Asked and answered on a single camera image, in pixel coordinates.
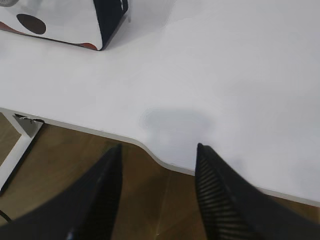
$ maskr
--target box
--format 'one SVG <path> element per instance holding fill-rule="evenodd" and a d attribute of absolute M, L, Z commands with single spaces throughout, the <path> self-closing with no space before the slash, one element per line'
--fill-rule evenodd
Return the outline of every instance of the box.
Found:
<path fill-rule="evenodd" d="M 101 50 L 128 0 L 0 0 L 0 30 Z"/>

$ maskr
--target white metal desk leg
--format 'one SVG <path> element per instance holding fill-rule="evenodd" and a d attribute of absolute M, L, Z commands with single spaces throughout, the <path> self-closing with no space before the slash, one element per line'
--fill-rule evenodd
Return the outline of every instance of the white metal desk leg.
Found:
<path fill-rule="evenodd" d="M 8 119 L 12 126 L 21 134 L 21 137 L 16 142 L 4 162 L 0 165 L 0 193 L 3 191 L 3 186 L 20 161 L 21 157 L 27 150 L 28 146 L 36 136 L 42 126 L 41 122 L 30 121 L 28 119 L 19 119 L 13 116 L 13 113 L 3 112 L 3 115 Z"/>

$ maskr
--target desk surface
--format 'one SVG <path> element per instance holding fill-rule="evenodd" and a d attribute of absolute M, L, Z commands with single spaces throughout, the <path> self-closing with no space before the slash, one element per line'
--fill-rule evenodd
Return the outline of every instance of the desk surface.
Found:
<path fill-rule="evenodd" d="M 320 2 L 134 0 L 107 50 L 0 32 L 0 108 L 126 137 L 178 171 L 198 142 L 320 203 Z"/>

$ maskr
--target wooden floor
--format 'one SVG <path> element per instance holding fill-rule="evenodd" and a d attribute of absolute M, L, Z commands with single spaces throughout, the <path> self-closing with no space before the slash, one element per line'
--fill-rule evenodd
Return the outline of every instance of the wooden floor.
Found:
<path fill-rule="evenodd" d="M 0 115 L 0 163 L 19 135 Z M 0 196 L 12 219 L 57 195 L 117 141 L 44 125 L 21 168 Z M 123 187 L 113 240 L 205 240 L 194 177 L 159 166 L 144 150 L 123 144 Z M 319 210 L 276 199 L 314 222 Z M 0 218 L 0 225 L 5 221 Z"/>

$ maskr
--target cable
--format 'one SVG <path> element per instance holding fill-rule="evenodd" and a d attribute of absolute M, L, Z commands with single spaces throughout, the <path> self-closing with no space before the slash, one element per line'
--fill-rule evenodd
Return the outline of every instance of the cable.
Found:
<path fill-rule="evenodd" d="M 7 214 L 5 214 L 3 211 L 0 210 L 0 216 L 3 217 L 8 223 L 12 222 L 11 218 L 8 217 Z"/>

